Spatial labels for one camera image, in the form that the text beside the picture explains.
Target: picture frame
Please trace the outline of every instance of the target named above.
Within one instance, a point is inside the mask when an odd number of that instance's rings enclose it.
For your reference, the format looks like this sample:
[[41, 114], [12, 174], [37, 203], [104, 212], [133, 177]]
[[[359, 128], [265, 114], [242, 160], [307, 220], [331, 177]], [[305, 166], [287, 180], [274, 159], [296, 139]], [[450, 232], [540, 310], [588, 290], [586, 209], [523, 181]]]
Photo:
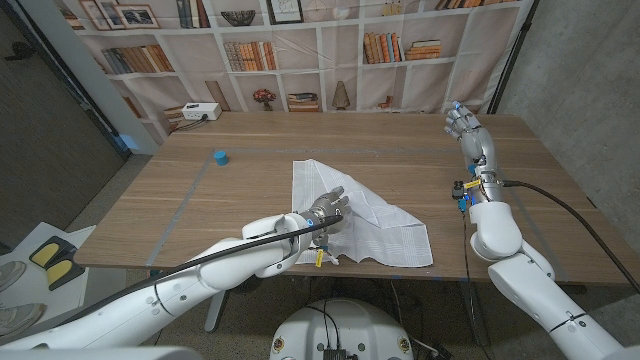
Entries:
[[271, 25], [304, 22], [300, 0], [267, 0]]
[[115, 6], [118, 5], [117, 0], [94, 0], [98, 8], [104, 15], [104, 18], [109, 23], [109, 26], [113, 30], [123, 30], [125, 29], [124, 22], [118, 15]]
[[126, 29], [160, 29], [149, 5], [114, 5]]
[[84, 12], [87, 14], [87, 18], [91, 20], [93, 26], [95, 26], [97, 30], [111, 30], [107, 19], [104, 18], [102, 11], [100, 11], [100, 8], [95, 1], [80, 0], [80, 6], [82, 7], [82, 10], [84, 10]]

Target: gray wall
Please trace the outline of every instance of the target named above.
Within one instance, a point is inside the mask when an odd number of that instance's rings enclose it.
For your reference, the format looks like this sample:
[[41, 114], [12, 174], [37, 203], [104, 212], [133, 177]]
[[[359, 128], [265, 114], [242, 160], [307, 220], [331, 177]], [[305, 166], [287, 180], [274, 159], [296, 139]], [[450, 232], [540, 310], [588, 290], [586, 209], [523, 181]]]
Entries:
[[498, 113], [520, 115], [640, 253], [640, 2], [541, 0]]

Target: bowl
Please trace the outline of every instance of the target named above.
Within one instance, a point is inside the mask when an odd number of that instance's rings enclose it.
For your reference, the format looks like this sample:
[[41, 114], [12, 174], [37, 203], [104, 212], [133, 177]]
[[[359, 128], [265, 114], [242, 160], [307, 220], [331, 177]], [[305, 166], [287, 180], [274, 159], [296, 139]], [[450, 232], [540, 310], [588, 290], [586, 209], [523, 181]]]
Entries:
[[222, 11], [222, 17], [233, 26], [249, 26], [256, 16], [255, 10]]

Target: wooden table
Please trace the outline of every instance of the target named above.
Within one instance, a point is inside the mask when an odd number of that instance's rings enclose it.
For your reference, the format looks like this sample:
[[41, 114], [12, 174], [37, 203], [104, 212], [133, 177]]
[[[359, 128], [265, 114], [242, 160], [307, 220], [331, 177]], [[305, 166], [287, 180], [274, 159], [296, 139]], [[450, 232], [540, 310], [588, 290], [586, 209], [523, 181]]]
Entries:
[[[388, 203], [427, 225], [434, 264], [395, 268], [359, 264], [296, 265], [316, 276], [465, 278], [462, 215], [454, 180], [468, 180], [459, 145], [444, 133], [444, 115], [227, 113], [171, 135], [75, 256], [85, 266], [168, 268], [242, 226], [291, 211], [292, 162], [315, 159], [353, 176]], [[640, 261], [522, 119], [479, 116], [491, 132], [503, 178], [538, 185], [578, 210], [632, 274]], [[225, 150], [230, 162], [213, 161]], [[504, 189], [525, 239], [570, 283], [625, 283], [596, 242], [565, 210], [528, 189]], [[467, 237], [475, 226], [469, 226]], [[469, 252], [472, 278], [487, 280], [486, 262]]]

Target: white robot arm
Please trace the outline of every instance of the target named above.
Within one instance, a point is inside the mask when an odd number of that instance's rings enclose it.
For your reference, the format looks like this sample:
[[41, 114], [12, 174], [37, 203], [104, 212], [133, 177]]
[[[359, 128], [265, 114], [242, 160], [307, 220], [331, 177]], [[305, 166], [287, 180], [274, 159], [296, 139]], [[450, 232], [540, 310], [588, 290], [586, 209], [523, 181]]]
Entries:
[[25, 337], [0, 350], [81, 349], [139, 345], [201, 301], [240, 285], [252, 275], [282, 273], [295, 264], [311, 242], [345, 226], [348, 197], [338, 187], [301, 213], [271, 216], [242, 229], [243, 239], [216, 243], [191, 261], [150, 279], [127, 294], [115, 294], [79, 314], [79, 319]]
[[454, 198], [471, 200], [473, 251], [495, 262], [489, 277], [498, 290], [540, 324], [569, 359], [603, 359], [622, 346], [556, 283], [549, 262], [522, 238], [502, 202], [493, 140], [464, 105], [454, 102], [445, 130], [460, 142], [472, 181], [457, 182]]

